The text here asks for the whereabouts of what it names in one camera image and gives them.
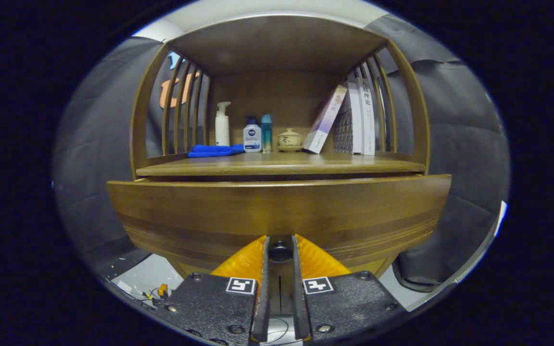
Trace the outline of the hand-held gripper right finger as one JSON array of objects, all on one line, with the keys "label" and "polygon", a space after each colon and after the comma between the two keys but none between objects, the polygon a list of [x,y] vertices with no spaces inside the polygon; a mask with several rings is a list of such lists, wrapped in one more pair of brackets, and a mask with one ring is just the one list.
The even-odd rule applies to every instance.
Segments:
[{"label": "hand-held gripper right finger", "polygon": [[408,311],[366,270],[303,276],[310,242],[292,235],[294,332],[304,343],[363,343],[403,324]]}]

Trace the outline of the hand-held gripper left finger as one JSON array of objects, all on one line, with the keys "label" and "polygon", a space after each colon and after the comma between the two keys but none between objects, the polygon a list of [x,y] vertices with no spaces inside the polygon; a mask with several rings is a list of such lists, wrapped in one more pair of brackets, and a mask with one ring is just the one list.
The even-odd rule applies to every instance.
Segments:
[{"label": "hand-held gripper left finger", "polygon": [[193,272],[160,305],[160,318],[218,344],[268,340],[268,247],[262,236],[211,273]]}]

